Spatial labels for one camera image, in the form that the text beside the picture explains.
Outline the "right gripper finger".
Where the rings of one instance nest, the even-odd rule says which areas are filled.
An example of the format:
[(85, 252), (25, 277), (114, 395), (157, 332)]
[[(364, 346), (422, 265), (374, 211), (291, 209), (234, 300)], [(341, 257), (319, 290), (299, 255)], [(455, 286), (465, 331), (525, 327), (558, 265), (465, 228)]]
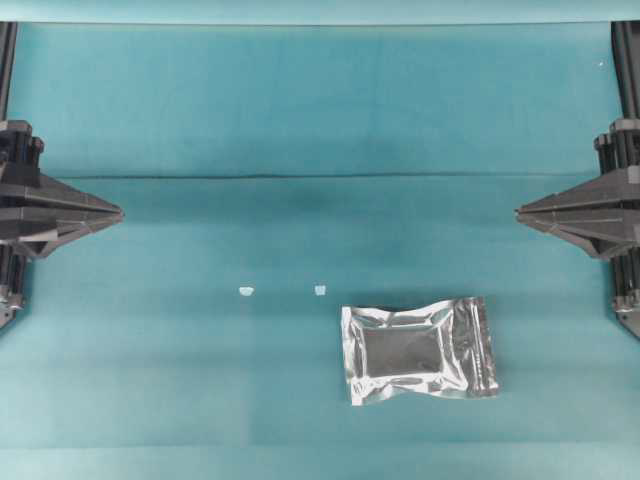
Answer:
[(619, 202), (623, 170), (618, 169), (581, 183), (560, 193), (519, 207), (518, 214), (593, 207)]
[(559, 220), (555, 213), (518, 213), (517, 221), (570, 243), (594, 259), (623, 254), (623, 225), (618, 221)]

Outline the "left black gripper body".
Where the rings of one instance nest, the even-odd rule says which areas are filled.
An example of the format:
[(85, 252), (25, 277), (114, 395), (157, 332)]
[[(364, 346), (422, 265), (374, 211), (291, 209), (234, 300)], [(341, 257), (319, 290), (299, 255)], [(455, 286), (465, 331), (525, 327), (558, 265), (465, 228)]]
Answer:
[(44, 232), (34, 220), (24, 220), (20, 210), (34, 207), (30, 188), (41, 186), (39, 157), (44, 142), (26, 121), (1, 122), (1, 308), (24, 307), (27, 264), (42, 257)]

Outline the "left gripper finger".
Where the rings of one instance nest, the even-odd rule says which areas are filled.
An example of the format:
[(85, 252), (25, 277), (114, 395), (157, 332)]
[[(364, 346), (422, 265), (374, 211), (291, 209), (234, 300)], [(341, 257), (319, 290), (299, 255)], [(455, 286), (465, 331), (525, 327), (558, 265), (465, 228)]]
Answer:
[(19, 253), (32, 259), (48, 257), (56, 249), (82, 237), (97, 233), (121, 223), (124, 213), (120, 212), (80, 212), (67, 211), (56, 220), (55, 227), (47, 227), (33, 238), (19, 240)]
[(41, 174), (39, 186), (29, 188), (29, 200), (53, 208), (121, 213), (122, 209), (95, 195), (77, 190), (68, 184)]

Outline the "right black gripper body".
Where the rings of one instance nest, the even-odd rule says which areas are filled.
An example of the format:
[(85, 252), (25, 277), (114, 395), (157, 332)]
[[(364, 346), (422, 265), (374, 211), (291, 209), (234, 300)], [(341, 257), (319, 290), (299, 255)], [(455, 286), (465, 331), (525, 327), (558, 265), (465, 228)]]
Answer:
[(617, 119), (594, 140), (601, 179), (612, 189), (606, 207), (622, 215), (627, 240), (611, 240), (603, 256), (613, 271), (613, 308), (617, 313), (639, 310), (639, 121)]

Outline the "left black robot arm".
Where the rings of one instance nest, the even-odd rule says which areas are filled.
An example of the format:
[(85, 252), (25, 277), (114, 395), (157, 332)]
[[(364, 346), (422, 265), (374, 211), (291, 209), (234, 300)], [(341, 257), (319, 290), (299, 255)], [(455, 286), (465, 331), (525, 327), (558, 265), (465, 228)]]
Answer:
[(18, 24), (1, 24), (1, 324), (25, 304), (28, 264), (124, 219), (122, 209), (42, 173), (44, 142), (7, 117)]

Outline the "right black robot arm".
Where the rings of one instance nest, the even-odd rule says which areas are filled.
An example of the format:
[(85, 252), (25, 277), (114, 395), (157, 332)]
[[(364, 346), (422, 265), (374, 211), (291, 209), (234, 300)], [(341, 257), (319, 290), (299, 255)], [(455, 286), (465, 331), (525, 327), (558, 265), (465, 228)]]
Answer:
[(516, 219), (611, 265), (613, 310), (639, 316), (639, 22), (611, 25), (612, 53), (623, 116), (593, 142), (600, 175), (525, 204)]

